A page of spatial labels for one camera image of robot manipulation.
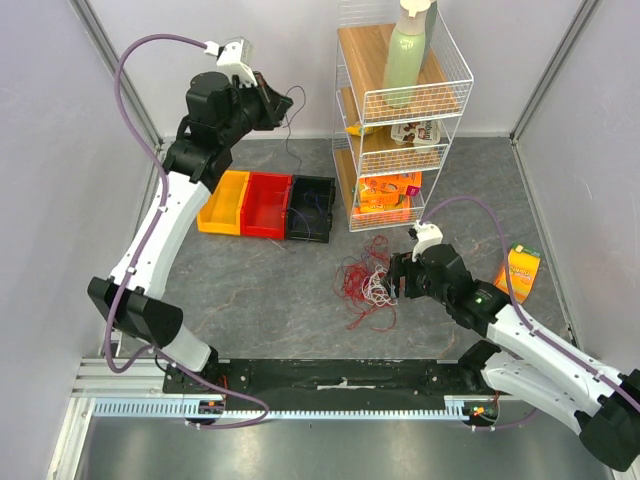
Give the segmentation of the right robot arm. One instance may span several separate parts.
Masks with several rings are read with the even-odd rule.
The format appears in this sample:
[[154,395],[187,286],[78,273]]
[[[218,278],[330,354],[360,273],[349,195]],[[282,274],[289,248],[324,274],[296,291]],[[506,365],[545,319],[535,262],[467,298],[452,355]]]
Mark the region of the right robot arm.
[[607,467],[624,472],[639,456],[639,372],[622,373],[587,355],[477,280],[449,244],[392,255],[383,285],[393,297],[429,297],[481,336],[458,368],[467,392],[487,387],[564,424]]

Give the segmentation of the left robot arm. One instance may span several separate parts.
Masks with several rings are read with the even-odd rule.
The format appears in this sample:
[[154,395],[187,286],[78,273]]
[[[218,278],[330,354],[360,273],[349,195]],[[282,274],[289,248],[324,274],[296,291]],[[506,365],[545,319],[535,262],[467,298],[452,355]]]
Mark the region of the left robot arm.
[[195,76],[187,115],[161,165],[155,198],[123,258],[87,293],[106,323],[186,368],[185,382],[208,393],[219,382],[216,350],[185,326],[180,308],[163,300],[168,274],[190,225],[232,163],[231,149],[252,131],[279,127],[291,98],[260,72],[246,86],[220,72]]

